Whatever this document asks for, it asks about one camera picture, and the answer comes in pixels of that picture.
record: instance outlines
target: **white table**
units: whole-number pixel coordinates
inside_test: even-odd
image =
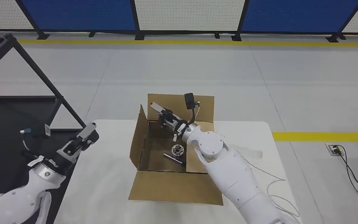
[[[129,149],[136,125],[134,120],[97,120],[100,139],[83,152],[76,164],[55,220],[56,224],[98,223],[245,223],[227,198],[224,206],[128,200],[136,174]],[[263,150],[263,158],[248,160],[259,168],[286,179],[270,127],[265,122],[214,122],[215,132],[228,143]],[[274,178],[253,169],[261,189]],[[289,183],[278,182],[271,194],[295,204]],[[275,200],[285,209],[294,209]]]

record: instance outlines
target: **panel leg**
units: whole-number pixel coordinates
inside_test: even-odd
[[[37,34],[39,34],[38,40],[46,40],[50,36],[50,34],[45,34],[44,32],[37,32]]]
[[[343,34],[339,34],[338,37],[339,37],[341,40],[347,40],[347,38],[346,38]]]
[[[335,36],[334,34],[328,38],[326,38],[328,40],[328,42],[330,43],[339,43],[339,41],[337,40],[337,36]]]
[[[135,40],[144,40],[144,34],[136,34]]]
[[[95,34],[96,34],[96,32],[90,32],[88,37],[89,37],[89,38],[92,38],[92,37],[95,36]]]
[[[242,41],[240,35],[231,36],[231,39],[232,39],[233,41]]]

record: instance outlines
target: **gray floor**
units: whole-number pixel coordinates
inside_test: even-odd
[[[32,38],[20,35],[19,38]],[[52,39],[86,39],[52,35]],[[195,37],[170,37],[195,39]],[[95,39],[133,39],[96,35]],[[168,39],[168,37],[148,37]],[[245,36],[252,41],[323,38]],[[357,48],[213,45],[24,45],[87,122],[136,119],[147,93],[215,96],[215,120],[267,122],[272,131],[357,132]],[[0,95],[51,92],[14,51],[0,60]],[[78,127],[61,108],[54,128]],[[358,194],[325,142],[276,142],[304,223],[357,223]],[[339,142],[358,173],[358,143]]]

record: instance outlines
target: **white pegboard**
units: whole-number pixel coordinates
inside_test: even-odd
[[[0,0],[0,29],[33,29],[15,0]]]
[[[343,32],[358,32],[358,12],[354,15]]]
[[[135,0],[141,30],[236,31],[244,0]]]

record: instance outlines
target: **box flap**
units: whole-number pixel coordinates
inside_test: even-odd
[[[138,171],[130,200],[161,200],[223,205],[222,193],[208,174]]]
[[[195,120],[198,122],[214,122],[214,97],[194,96],[194,99],[200,101],[200,111]],[[184,94],[148,94],[148,119],[156,120],[158,113],[150,107],[151,102],[156,102],[163,108],[172,110],[174,114],[184,120],[191,119],[192,112],[186,109]]]
[[[145,134],[147,132],[147,117],[143,110],[143,106],[140,105],[138,120],[133,135],[132,145],[130,147],[129,157],[132,160],[133,165],[138,168],[140,155],[144,146]]]
[[[208,132],[214,131],[214,124],[211,122],[195,122],[200,126],[201,131]],[[206,173],[204,165],[200,162],[199,158],[194,151],[194,148],[187,145],[186,150],[186,171],[187,172],[203,172]]]

